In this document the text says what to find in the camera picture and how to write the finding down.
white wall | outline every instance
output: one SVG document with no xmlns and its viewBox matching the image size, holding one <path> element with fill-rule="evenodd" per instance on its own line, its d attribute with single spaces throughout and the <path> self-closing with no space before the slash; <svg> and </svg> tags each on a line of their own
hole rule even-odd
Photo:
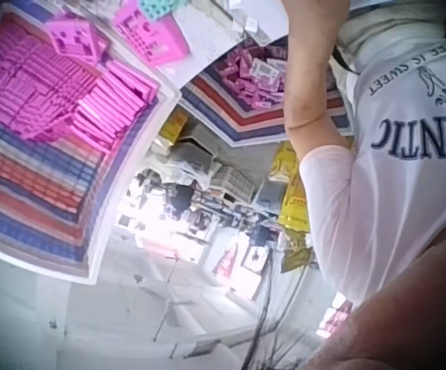
<svg viewBox="0 0 446 370">
<path fill-rule="evenodd" d="M 286 324 L 291 328 L 316 331 L 336 294 L 337 291 L 324 281 L 319 271 L 308 268 L 286 316 Z"/>
</svg>

skin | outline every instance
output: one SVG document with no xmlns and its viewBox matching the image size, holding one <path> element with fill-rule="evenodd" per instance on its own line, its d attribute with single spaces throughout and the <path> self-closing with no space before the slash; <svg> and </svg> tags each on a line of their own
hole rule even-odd
<svg viewBox="0 0 446 370">
<path fill-rule="evenodd" d="M 285 127 L 301 161 L 346 146 L 327 115 L 326 71 L 348 0 L 282 0 L 290 20 Z M 446 229 L 395 281 L 364 302 L 303 370 L 446 368 Z"/>
</svg>

pink rectangular block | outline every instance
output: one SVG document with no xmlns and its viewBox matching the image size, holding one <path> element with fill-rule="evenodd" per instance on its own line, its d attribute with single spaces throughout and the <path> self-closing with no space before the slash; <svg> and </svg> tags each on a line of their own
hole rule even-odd
<svg viewBox="0 0 446 370">
<path fill-rule="evenodd" d="M 174 17 L 168 14 L 151 22 L 139 10 L 137 0 L 128 0 L 112 23 L 151 66 L 172 62 L 189 54 L 189 46 Z"/>
<path fill-rule="evenodd" d="M 125 98 L 127 104 L 129 104 L 135 111 L 141 110 L 146 103 L 140 99 L 136 94 L 133 93 L 120 79 L 118 79 L 111 72 L 107 72 L 103 75 L 104 80 L 111 86 L 116 87 L 118 90 L 122 91 L 122 97 Z"/>
<path fill-rule="evenodd" d="M 104 110 L 108 112 L 109 123 L 113 125 L 116 130 L 120 131 L 124 126 L 130 124 L 130 120 L 125 118 L 114 106 L 112 106 L 110 103 L 111 99 L 100 88 L 96 87 L 91 92 L 91 99 L 94 99 L 97 105 L 102 106 Z"/>
<path fill-rule="evenodd" d="M 87 133 L 86 131 L 83 131 L 82 129 L 78 128 L 75 125 L 70 126 L 70 130 L 77 135 L 77 137 L 84 140 L 86 143 L 88 143 L 90 146 L 96 148 L 100 152 L 104 154 L 108 154 L 111 150 L 111 146 L 108 145 L 108 143 L 102 141 L 101 139 L 94 137 L 91 133 Z"/>
<path fill-rule="evenodd" d="M 118 60 L 112 60 L 111 63 L 118 66 L 120 69 L 123 69 L 124 71 L 134 75 L 137 79 L 146 84 L 152 90 L 151 95 L 149 96 L 149 103 L 151 103 L 154 100 L 159 91 L 159 83 L 155 79 L 152 79 L 144 72 L 139 71 L 134 67 L 127 66 L 119 62 Z"/>
<path fill-rule="evenodd" d="M 93 98 L 91 95 L 87 95 L 82 100 L 92 109 L 94 109 L 95 112 L 97 112 L 97 114 L 100 116 L 101 122 L 103 122 L 105 130 L 111 133 L 116 133 L 123 128 L 123 125 L 117 123 L 118 118 L 105 109 L 103 104 L 98 103 L 97 99 Z"/>
</svg>

display tray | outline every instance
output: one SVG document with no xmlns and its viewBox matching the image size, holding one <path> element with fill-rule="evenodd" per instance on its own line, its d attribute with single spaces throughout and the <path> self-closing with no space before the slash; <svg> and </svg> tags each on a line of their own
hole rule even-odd
<svg viewBox="0 0 446 370">
<path fill-rule="evenodd" d="M 9 23 L 49 42 L 41 28 L 16 14 L 4 14 L 0 28 Z M 97 69 L 73 61 L 99 75 Z M 140 146 L 147 150 L 159 130 L 154 126 L 162 125 L 178 98 L 175 90 L 162 85 L 153 103 L 107 154 L 73 133 L 51 143 L 25 140 L 0 121 L 0 258 L 57 278 L 94 284 L 90 260 L 97 260 L 97 275 L 107 241 L 101 240 L 98 247 L 98 234 L 105 229 L 105 217 L 112 218 L 111 225 L 114 221 L 115 208 L 109 203 L 116 198 L 115 187 L 122 183 L 127 188 L 134 174 L 122 171 L 135 171 L 134 153 L 143 151 Z M 105 215 L 106 208 L 113 216 Z"/>
</svg>

pink plastic item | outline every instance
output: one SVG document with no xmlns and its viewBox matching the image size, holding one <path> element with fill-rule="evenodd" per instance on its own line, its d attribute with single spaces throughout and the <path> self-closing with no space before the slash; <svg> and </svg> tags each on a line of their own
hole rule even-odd
<svg viewBox="0 0 446 370">
<path fill-rule="evenodd" d="M 96 148 L 104 154 L 108 154 L 111 150 L 111 145 L 109 145 L 105 141 L 102 141 L 101 139 L 98 139 L 97 137 L 94 137 L 94 135 L 86 132 L 85 130 L 82 130 L 74 125 L 70 126 L 70 130 L 79 138 L 87 142 L 90 146 Z"/>
<path fill-rule="evenodd" d="M 189 46 L 174 17 L 165 15 L 151 22 L 139 10 L 137 0 L 128 0 L 116 13 L 113 25 L 151 66 L 172 62 L 189 54 Z"/>
<path fill-rule="evenodd" d="M 48 34 L 58 54 L 73 56 L 95 65 L 108 46 L 88 20 L 62 12 L 46 22 Z"/>
<path fill-rule="evenodd" d="M 149 104 L 153 102 L 159 90 L 159 85 L 156 81 L 142 72 L 134 71 L 117 61 L 107 62 L 106 66 L 113 75 L 121 79 L 130 89 L 138 91 L 143 101 Z"/>
</svg>

